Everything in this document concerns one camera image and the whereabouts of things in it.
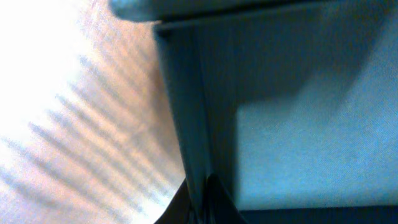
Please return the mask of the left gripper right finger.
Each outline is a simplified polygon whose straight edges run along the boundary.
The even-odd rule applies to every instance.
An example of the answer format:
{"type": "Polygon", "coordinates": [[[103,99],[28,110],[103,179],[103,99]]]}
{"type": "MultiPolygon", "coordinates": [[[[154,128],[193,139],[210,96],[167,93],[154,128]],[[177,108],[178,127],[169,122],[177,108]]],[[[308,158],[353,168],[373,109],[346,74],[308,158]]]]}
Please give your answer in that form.
{"type": "Polygon", "coordinates": [[[226,189],[216,174],[206,181],[205,220],[207,224],[247,224],[231,201],[226,189]]]}

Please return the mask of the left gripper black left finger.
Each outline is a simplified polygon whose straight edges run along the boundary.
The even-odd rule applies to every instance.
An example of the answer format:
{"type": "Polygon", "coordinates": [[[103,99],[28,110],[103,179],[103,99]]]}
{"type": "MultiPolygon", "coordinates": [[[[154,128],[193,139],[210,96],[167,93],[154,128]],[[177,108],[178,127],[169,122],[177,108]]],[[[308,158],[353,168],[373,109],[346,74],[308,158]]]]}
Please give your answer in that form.
{"type": "Polygon", "coordinates": [[[184,180],[167,206],[165,212],[155,224],[191,224],[195,222],[188,186],[184,180]]]}

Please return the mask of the black gift box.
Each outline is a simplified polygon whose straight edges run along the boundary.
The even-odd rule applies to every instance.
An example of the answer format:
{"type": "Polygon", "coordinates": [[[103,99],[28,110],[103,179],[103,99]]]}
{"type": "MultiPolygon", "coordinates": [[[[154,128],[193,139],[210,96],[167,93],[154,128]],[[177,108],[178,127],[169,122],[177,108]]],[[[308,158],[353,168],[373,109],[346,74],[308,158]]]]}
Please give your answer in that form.
{"type": "Polygon", "coordinates": [[[111,0],[153,22],[194,223],[397,223],[396,1],[111,0]]]}

